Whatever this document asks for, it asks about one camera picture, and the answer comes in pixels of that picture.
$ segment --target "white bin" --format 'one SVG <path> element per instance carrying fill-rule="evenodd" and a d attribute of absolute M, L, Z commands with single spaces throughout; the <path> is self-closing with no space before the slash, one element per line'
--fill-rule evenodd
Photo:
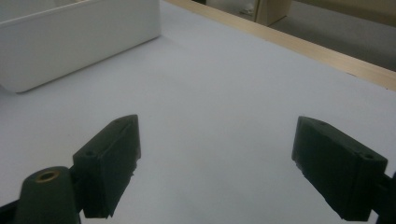
<path fill-rule="evenodd" d="M 159 0 L 2 0 L 0 85 L 27 91 L 160 32 Z"/>

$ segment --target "white tabletop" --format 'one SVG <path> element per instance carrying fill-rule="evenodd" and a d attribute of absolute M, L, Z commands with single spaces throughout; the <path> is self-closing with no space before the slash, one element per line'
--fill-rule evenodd
<path fill-rule="evenodd" d="M 161 37 L 23 94 L 0 90 L 0 204 L 129 114 L 142 159 L 115 216 L 83 223 L 344 223 L 291 160 L 301 115 L 396 171 L 396 92 L 161 4 Z"/>

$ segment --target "gray floor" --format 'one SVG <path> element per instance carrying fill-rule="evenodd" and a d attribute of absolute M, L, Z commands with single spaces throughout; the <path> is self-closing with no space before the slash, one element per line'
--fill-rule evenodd
<path fill-rule="evenodd" d="M 239 11 L 254 0 L 208 0 L 216 7 L 249 19 Z M 271 26 L 328 49 L 396 71 L 396 28 L 327 9 L 292 2 L 287 18 Z"/>

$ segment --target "white box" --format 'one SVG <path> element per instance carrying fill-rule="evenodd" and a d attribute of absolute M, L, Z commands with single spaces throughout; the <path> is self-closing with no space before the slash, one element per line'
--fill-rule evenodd
<path fill-rule="evenodd" d="M 160 32 L 159 0 L 2 0 L 0 85 L 27 91 Z"/>

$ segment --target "wooden trim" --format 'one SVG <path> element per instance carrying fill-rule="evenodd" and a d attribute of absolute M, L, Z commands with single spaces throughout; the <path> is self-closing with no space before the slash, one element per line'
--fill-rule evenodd
<path fill-rule="evenodd" d="M 254 21 L 269 26 L 288 15 L 291 0 L 256 0 Z"/>
<path fill-rule="evenodd" d="M 326 63 L 354 77 L 359 77 L 379 86 L 396 91 L 396 72 L 386 68 L 355 59 L 348 55 L 326 49 L 292 35 L 287 35 L 259 25 L 258 23 L 238 18 L 223 11 L 207 7 L 190 0 L 165 0 L 193 13 L 205 16 L 213 21 L 239 29 L 286 49 L 300 53 L 321 63 Z"/>
<path fill-rule="evenodd" d="M 395 0 L 295 0 L 396 27 Z"/>

